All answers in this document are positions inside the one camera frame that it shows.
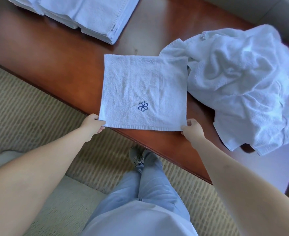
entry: stack of folded towels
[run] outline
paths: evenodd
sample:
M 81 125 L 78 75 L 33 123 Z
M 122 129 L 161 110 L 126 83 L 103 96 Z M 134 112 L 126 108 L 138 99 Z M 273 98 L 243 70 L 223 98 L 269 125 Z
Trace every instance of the stack of folded towels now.
M 139 0 L 9 0 L 113 45 Z

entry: carpet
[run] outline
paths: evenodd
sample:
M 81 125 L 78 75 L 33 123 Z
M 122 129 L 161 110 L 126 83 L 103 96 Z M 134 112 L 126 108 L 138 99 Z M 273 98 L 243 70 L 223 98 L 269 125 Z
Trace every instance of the carpet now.
M 49 143 L 79 127 L 84 118 L 82 113 L 0 69 L 0 153 L 26 152 Z M 66 175 L 108 194 L 132 169 L 127 156 L 132 146 L 136 143 L 106 128 L 83 146 Z M 200 236 L 239 235 L 212 185 L 165 159 L 162 162 Z

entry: wooden tabletop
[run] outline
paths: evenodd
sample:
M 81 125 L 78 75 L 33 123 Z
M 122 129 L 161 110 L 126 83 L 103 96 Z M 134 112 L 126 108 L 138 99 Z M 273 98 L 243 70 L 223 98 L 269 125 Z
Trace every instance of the wooden tabletop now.
M 252 25 L 202 0 L 140 0 L 111 46 L 1 0 L 0 67 L 85 114 L 98 114 L 104 54 L 157 56 L 177 38 L 226 27 L 245 30 Z M 233 155 L 213 127 L 214 111 L 189 94 L 187 117 L 197 119 L 205 137 Z M 210 182 L 198 153 L 180 132 L 114 130 Z

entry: light blue jeans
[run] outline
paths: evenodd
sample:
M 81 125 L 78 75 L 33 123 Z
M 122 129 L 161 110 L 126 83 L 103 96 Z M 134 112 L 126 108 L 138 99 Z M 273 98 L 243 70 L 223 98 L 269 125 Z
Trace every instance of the light blue jeans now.
M 123 176 L 113 191 L 100 202 L 87 224 L 95 217 L 132 200 L 155 204 L 190 222 L 185 204 L 170 185 L 162 169 L 162 162 L 152 152 L 144 156 L 144 166 L 137 166 Z

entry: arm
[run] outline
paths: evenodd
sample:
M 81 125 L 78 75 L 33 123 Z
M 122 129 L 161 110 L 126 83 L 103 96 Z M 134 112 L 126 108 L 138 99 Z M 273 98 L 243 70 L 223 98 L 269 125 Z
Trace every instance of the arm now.
M 207 140 L 195 119 L 187 123 L 182 133 L 198 151 L 241 235 L 289 235 L 289 198 Z
M 105 121 L 88 116 L 81 127 L 0 167 L 0 235 L 22 235 L 63 178 L 83 144 Z

